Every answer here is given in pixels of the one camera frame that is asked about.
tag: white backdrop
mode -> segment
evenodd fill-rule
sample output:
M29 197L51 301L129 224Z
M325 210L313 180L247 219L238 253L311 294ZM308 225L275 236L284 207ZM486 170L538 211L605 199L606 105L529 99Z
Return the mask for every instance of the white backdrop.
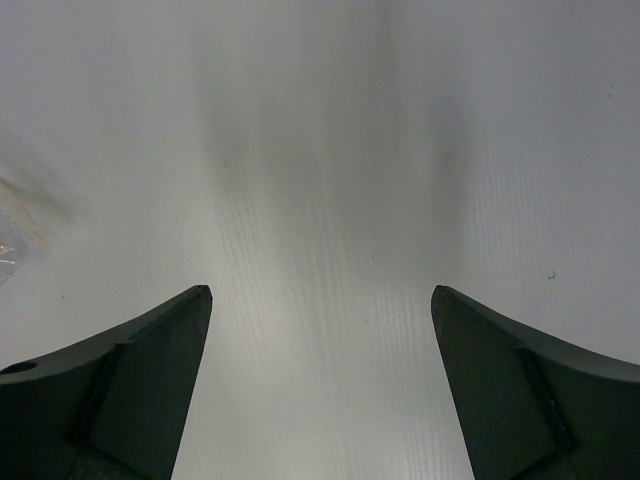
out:
M639 59L632 0L5 1L0 364L207 283L174 478L471 478L436 284L640 363Z

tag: ribbed texture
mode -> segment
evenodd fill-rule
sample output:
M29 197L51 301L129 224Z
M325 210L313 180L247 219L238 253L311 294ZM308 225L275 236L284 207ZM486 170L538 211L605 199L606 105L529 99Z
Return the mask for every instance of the ribbed texture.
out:
M211 285L175 479L471 478L438 283L640 362L640 3L0 13L10 158L70 199L30 204L50 247L0 289L0 363Z

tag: white surface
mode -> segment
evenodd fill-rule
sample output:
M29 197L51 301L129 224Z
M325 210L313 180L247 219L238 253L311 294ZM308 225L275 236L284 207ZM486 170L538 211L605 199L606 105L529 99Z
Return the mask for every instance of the white surface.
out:
M631 0L4 2L1 173L50 238L0 364L208 283L174 478L471 478L437 283L640 363L639 35Z

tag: screw hole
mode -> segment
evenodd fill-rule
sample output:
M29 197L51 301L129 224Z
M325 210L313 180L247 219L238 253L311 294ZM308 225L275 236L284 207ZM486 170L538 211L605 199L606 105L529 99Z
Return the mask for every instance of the screw hole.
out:
M4 370L0 370L0 375L6 375L9 373L26 372L27 370L36 368L36 366L37 366L36 362L15 363L13 365L8 366Z

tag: plastic bag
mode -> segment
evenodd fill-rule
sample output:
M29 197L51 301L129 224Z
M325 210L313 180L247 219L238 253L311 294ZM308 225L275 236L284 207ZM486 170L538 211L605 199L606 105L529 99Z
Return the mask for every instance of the plastic bag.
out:
M13 275L28 250L25 235L11 217L0 210L0 285Z

